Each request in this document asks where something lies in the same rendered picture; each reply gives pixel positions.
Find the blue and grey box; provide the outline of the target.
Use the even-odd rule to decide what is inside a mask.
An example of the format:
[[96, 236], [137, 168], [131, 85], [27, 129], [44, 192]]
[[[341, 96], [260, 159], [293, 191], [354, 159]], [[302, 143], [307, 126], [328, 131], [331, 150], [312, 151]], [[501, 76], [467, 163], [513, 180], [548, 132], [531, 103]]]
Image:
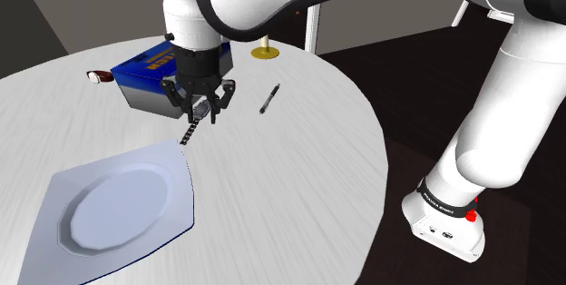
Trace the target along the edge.
[[[165, 92], [161, 89], [162, 79], [171, 80], [179, 94], [185, 96], [185, 90], [175, 81], [177, 68], [173, 52], [174, 45], [176, 44], [170, 41], [163, 41], [111, 69], [111, 73], [130, 107], [175, 119], [184, 114], [180, 107], [174, 107], [171, 104]], [[220, 55], [222, 81], [227, 80], [225, 75], [232, 69], [233, 62], [229, 43], [225, 42], [220, 46], [223, 48]], [[219, 97], [223, 95], [221, 85], [215, 92]], [[192, 109], [202, 100], [209, 102], [204, 95], [194, 95], [192, 97]]]

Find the black pen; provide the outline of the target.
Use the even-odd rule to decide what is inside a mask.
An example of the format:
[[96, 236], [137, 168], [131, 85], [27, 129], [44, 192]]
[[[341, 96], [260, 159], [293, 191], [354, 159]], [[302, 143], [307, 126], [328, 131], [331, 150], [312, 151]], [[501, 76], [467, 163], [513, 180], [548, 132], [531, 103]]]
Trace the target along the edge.
[[271, 90], [268, 98], [266, 99], [266, 101], [261, 105], [260, 109], [259, 109], [259, 113], [263, 114], [265, 113], [265, 111], [268, 109], [270, 102], [272, 101], [272, 99], [274, 98], [274, 96], [276, 95], [276, 93], [278, 92], [278, 89], [280, 88], [280, 84], [277, 84], [274, 86], [274, 88]]

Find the round white table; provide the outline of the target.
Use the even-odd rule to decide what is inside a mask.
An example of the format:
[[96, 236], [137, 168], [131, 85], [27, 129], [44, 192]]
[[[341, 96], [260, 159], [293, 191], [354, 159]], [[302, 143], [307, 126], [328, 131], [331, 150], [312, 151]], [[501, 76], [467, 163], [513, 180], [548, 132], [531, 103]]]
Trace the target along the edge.
[[[54, 173], [187, 130], [86, 75], [158, 42], [108, 44], [0, 79], [0, 285], [18, 281]], [[91, 285], [355, 285], [384, 212], [382, 128], [339, 69], [292, 45], [278, 49], [258, 60], [252, 44], [231, 46], [236, 92], [183, 149], [194, 226]]]

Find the small red and white ball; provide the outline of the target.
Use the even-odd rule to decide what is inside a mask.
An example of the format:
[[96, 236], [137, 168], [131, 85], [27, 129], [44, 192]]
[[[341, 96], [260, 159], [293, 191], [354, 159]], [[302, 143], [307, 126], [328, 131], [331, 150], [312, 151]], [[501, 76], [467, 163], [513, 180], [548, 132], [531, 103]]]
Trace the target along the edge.
[[110, 83], [114, 81], [113, 74], [109, 71], [91, 70], [88, 71], [86, 75], [94, 84]]

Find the wristwatch with black link band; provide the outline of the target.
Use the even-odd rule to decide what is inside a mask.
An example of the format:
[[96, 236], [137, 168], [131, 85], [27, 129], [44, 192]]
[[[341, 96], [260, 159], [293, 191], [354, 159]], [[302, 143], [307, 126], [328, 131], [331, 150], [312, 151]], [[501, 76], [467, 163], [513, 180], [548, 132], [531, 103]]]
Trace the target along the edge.
[[196, 104], [192, 109], [192, 120], [189, 121], [189, 128], [183, 134], [180, 144], [186, 145], [190, 140], [191, 136], [194, 134], [198, 124], [202, 121], [210, 112], [210, 105], [206, 100], [202, 100]]

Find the gold stand with round base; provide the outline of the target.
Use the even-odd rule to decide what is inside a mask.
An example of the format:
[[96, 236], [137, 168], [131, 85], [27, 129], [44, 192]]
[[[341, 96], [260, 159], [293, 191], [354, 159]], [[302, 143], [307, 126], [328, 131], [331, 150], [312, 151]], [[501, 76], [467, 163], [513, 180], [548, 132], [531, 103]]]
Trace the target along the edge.
[[260, 60], [269, 60], [279, 56], [279, 49], [269, 45], [269, 38], [264, 35], [259, 40], [259, 47], [254, 48], [250, 54]]

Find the pale blue square plate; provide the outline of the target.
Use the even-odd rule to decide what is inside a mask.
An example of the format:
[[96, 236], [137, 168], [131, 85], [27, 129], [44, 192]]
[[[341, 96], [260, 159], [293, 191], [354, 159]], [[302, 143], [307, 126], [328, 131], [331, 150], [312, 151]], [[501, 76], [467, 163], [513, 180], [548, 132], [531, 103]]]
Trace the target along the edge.
[[55, 173], [17, 285], [85, 285], [194, 225], [191, 173], [174, 139]]

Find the white furniture frame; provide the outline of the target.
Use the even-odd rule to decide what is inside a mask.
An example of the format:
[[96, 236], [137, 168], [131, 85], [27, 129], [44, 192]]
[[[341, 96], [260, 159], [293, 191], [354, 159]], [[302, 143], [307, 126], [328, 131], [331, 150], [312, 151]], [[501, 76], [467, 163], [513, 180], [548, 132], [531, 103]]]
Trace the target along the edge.
[[464, 0], [332, 0], [308, 8], [304, 49], [329, 54], [457, 27], [473, 10]]

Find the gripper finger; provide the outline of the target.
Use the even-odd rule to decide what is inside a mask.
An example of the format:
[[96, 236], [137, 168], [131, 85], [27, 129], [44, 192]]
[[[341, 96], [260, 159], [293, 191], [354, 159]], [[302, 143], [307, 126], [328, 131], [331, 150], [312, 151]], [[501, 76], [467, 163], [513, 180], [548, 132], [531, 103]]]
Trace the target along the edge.
[[182, 97], [176, 90], [174, 82], [165, 79], [161, 80], [161, 89], [165, 92], [171, 104], [174, 107], [180, 107], [181, 110], [188, 115], [188, 120], [193, 122], [192, 93], [188, 93], [185, 97]]
[[236, 90], [236, 82], [234, 80], [222, 80], [220, 85], [223, 90], [221, 97], [214, 90], [209, 91], [210, 121], [212, 124], [216, 123], [216, 115], [222, 109], [228, 108], [229, 102]]

